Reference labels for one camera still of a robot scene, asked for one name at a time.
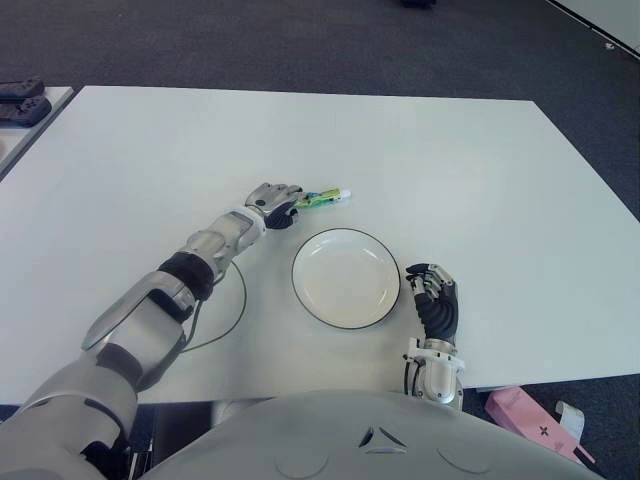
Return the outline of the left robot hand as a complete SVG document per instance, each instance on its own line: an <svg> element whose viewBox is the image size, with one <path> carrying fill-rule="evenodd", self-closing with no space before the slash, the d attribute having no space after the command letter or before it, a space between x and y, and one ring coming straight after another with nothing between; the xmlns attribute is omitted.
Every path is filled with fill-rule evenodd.
<svg viewBox="0 0 640 480"><path fill-rule="evenodd" d="M284 230L293 225L302 196L298 185L263 183L249 194L245 206L262 217L267 229Z"/></svg>

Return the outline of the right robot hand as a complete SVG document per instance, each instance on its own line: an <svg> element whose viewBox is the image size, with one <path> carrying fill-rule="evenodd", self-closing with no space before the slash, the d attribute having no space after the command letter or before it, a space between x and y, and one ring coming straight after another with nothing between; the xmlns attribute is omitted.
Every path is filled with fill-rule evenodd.
<svg viewBox="0 0 640 480"><path fill-rule="evenodd" d="M459 303L453 277L433 263L411 265L406 268L406 273L425 337L454 344Z"/></svg>

